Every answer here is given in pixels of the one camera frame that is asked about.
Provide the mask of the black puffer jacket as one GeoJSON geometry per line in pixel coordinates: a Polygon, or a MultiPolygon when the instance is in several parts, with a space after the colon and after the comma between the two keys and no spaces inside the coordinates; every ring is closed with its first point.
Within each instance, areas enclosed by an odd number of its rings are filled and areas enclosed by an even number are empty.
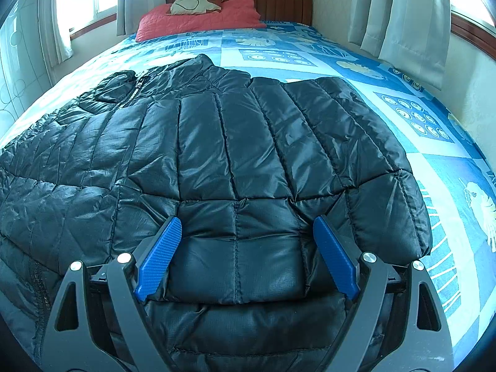
{"type": "Polygon", "coordinates": [[[183,371],[311,371],[350,310],[315,218],[389,264],[430,252],[404,148],[338,77],[284,83],[199,55],[119,71],[1,151],[1,315],[39,360],[61,279],[182,241],[146,305],[183,371]]]}

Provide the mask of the white curtain window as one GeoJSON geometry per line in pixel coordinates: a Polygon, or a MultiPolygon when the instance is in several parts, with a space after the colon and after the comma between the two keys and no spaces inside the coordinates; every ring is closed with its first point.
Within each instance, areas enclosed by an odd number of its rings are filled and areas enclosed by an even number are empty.
{"type": "Polygon", "coordinates": [[[58,14],[57,0],[38,0],[39,34],[49,67],[60,65],[73,55],[69,27],[58,14]]]}
{"type": "Polygon", "coordinates": [[[352,0],[348,42],[438,90],[450,34],[450,0],[352,0]]]}

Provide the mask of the white curtain right window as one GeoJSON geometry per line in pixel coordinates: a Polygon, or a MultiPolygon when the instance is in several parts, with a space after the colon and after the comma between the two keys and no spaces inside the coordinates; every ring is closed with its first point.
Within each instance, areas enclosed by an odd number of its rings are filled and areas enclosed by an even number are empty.
{"type": "Polygon", "coordinates": [[[450,0],[352,0],[348,42],[438,90],[450,34],[450,0]]]}

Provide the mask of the white curtain left window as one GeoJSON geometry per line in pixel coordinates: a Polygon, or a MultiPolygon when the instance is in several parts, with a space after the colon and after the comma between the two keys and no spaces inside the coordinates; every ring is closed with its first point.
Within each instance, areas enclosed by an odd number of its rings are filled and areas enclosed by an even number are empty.
{"type": "Polygon", "coordinates": [[[38,0],[39,34],[49,67],[60,65],[73,55],[69,27],[58,14],[57,0],[38,0]]]}

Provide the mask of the blue patterned bed sheet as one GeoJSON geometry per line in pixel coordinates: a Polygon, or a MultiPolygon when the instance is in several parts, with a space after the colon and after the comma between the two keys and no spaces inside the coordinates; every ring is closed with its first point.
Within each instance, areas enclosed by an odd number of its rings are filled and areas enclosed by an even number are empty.
{"type": "Polygon", "coordinates": [[[301,24],[118,43],[1,143],[1,316],[33,361],[69,265],[171,216],[146,310],[184,371],[310,371],[351,307],[312,236],[420,259],[461,363],[495,314],[495,171],[418,83],[301,24]]]}

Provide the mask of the cream cartoon cushion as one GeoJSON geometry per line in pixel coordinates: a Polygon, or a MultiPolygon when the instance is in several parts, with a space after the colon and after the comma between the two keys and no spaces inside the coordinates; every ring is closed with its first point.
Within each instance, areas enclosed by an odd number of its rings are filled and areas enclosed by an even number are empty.
{"type": "Polygon", "coordinates": [[[210,14],[222,10],[223,0],[174,0],[168,13],[171,15],[210,14]]]}

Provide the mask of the red pillow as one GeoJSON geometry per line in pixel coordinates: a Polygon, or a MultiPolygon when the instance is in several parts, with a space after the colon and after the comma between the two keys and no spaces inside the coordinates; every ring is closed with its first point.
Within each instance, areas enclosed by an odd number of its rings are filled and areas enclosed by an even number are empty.
{"type": "Polygon", "coordinates": [[[254,0],[228,0],[220,11],[206,14],[170,14],[171,4],[162,4],[145,14],[135,40],[142,42],[162,36],[221,29],[263,29],[254,0]]]}

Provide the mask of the white patterned wardrobe door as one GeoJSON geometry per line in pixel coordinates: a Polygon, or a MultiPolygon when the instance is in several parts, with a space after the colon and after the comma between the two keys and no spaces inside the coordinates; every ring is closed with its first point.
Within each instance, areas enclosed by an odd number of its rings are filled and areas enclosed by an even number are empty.
{"type": "Polygon", "coordinates": [[[16,120],[52,87],[39,35],[38,0],[18,0],[1,26],[0,128],[16,120]]]}

